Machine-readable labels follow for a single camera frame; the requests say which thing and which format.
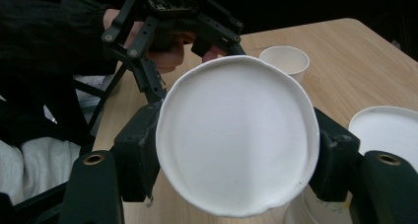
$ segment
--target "dark background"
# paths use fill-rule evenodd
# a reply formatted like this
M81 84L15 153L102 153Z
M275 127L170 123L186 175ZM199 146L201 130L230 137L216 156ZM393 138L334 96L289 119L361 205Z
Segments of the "dark background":
M97 0L122 6L124 0ZM215 0L244 23L242 34L354 18L418 60L418 0Z

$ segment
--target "wooden table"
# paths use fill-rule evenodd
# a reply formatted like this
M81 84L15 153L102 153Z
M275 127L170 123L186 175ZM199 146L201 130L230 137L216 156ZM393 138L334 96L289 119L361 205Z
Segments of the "wooden table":
M418 63L353 19L341 19L243 36L246 54L258 57L272 45L289 44L311 59L302 86L313 105L343 126L358 111L372 106L397 106L418 111ZM183 64L164 75L168 89L201 58L186 46ZM113 138L146 104L130 72L108 99L95 150L109 149ZM160 172L154 203L124 203L126 223L135 224L272 224L283 223L285 208L273 208L244 219L209 215L182 199Z

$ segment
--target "white cup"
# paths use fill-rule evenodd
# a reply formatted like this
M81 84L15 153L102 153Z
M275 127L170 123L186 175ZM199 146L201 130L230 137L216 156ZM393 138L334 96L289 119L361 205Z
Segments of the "white cup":
M290 45L276 45L264 49L259 59L270 64L301 83L310 66L310 58L302 50Z

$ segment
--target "human hand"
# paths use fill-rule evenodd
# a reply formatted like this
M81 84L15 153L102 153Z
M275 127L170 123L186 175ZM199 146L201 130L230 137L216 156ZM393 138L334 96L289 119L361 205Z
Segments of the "human hand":
M104 29L108 29L111 25L111 22L116 18L119 10L107 9L104 13ZM135 22L131 32L129 33L128 38L124 44L125 47L135 40L138 35L143 22ZM161 74L169 73L175 70L180 64L182 64L184 59L184 43L194 43L195 35L192 33L181 33L175 34L172 44L166 51L148 51L147 57L152 58L157 64L157 69ZM217 58L219 55L226 55L226 52L216 46L212 46L203 56L202 62L206 62L212 59Z

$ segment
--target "white cloth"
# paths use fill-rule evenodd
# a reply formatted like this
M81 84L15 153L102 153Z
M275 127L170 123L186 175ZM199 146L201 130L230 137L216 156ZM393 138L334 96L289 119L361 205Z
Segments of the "white cloth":
M42 137L26 142L22 151L0 140L0 192L14 205L69 180L80 146Z

